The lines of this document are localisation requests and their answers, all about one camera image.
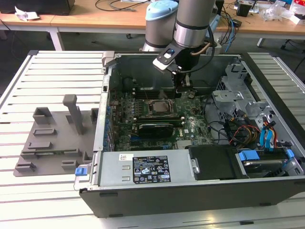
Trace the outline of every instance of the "wooden desk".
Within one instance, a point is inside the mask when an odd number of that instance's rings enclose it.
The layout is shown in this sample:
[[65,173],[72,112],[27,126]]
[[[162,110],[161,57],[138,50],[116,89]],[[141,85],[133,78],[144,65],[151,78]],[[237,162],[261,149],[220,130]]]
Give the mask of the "wooden desk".
[[[237,19],[242,22],[242,26],[239,28],[238,33],[258,33],[258,34],[272,34],[272,35],[305,35],[304,25],[295,25],[292,21],[284,19],[282,21],[264,21],[263,18],[257,13],[249,13],[247,17],[240,17],[236,15],[236,11],[233,10],[233,5],[228,3],[234,2],[232,0],[226,0],[225,9],[227,13],[231,15],[233,19]],[[218,25],[217,32],[226,32],[227,24],[225,19],[221,19]]]
[[40,19],[31,21],[22,21],[13,13],[0,13],[0,19],[8,26],[51,26],[51,21],[55,15],[40,14]]
[[[51,21],[51,26],[57,27],[93,27],[93,28],[112,28],[112,29],[139,29],[145,30],[145,15],[148,4],[140,4],[134,9],[136,12],[129,11],[102,11],[95,7],[96,0],[75,0],[75,5],[69,16],[55,16]],[[104,0],[98,4],[102,9],[112,8]],[[127,7],[134,3],[117,2],[118,8]]]
[[[226,0],[227,12],[243,24],[237,36],[244,38],[261,38],[258,45],[261,45],[264,38],[269,39],[296,39],[305,40],[305,26],[295,25],[287,19],[282,21],[263,21],[258,14],[248,14],[248,17],[236,16],[232,10],[233,5],[228,3],[233,0]],[[56,50],[64,50],[60,32],[103,32],[103,33],[145,33],[145,14],[148,4],[141,4],[135,7],[136,12],[128,11],[102,11],[95,7],[96,0],[75,0],[75,5],[69,16],[41,15],[41,20],[24,22],[14,14],[0,14],[0,18],[10,26],[12,30],[26,31],[48,31]],[[99,7],[111,9],[109,0],[104,0]],[[122,8],[133,3],[117,2],[115,6]],[[7,28],[0,24],[0,30]],[[227,25],[221,19],[215,37],[220,37],[227,30]]]

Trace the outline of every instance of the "metal bracket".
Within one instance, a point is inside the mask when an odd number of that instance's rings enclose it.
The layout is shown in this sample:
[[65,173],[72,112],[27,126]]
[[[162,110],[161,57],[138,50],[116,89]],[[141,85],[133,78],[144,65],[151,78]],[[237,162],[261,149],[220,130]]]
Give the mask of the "metal bracket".
[[230,91],[214,91],[214,98],[218,102],[235,102],[236,100],[243,100],[243,96],[239,92]]
[[106,51],[103,53],[103,57],[102,57],[103,67],[109,67],[109,65],[114,64],[114,62],[115,62],[114,51]]

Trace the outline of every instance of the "cable on desk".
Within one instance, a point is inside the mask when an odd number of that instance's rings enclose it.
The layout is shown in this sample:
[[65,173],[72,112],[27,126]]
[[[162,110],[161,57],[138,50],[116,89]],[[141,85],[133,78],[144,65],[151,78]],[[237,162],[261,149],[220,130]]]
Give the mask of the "cable on desk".
[[124,7],[124,8],[117,8],[117,7],[113,6],[113,4],[116,3],[116,2],[118,2],[118,1],[121,1],[121,0],[115,0],[115,1],[112,1],[112,2],[109,4],[109,5],[111,6],[111,8],[115,8],[115,9],[113,9],[113,10],[108,10],[108,9],[103,9],[103,8],[98,7],[98,4],[101,3],[102,0],[97,0],[96,3],[95,3],[95,7],[98,8],[99,10],[102,10],[102,11],[122,11],[122,10],[129,9],[130,7],[133,7],[133,6],[137,6],[137,5],[140,5],[140,4],[149,2],[150,0],[146,0],[146,1],[143,1],[143,2],[139,2],[139,3],[133,4],[133,5],[131,5],[131,6]]
[[221,15],[221,17],[226,20],[226,22],[228,24],[228,29],[227,29],[225,35],[219,41],[219,43],[221,45],[228,44],[228,46],[226,48],[226,52],[227,52],[229,50],[229,48],[231,47],[232,42],[236,38],[236,34],[238,32],[238,28],[234,27],[232,17],[231,17],[231,15],[229,13],[227,13],[227,11],[226,11],[224,6],[223,6],[223,9],[224,10],[222,11],[222,13],[224,13],[224,15]]
[[305,57],[300,61],[300,63],[297,65],[297,67],[294,70],[294,73],[296,72],[296,70],[300,67],[301,63],[305,60]]

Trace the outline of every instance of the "white paper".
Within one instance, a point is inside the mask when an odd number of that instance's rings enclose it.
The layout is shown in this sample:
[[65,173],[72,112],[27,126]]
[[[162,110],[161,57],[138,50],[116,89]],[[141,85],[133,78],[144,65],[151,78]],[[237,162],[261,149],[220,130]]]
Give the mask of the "white paper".
[[133,154],[120,154],[119,161],[132,161]]
[[23,21],[34,20],[40,18],[36,12],[24,12],[15,6],[15,15]]

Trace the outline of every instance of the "power supply label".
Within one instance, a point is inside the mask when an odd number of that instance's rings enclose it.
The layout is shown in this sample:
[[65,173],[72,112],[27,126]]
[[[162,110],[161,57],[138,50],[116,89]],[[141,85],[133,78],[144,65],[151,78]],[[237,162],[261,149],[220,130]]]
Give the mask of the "power supply label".
[[167,156],[142,156],[132,159],[135,184],[170,182]]

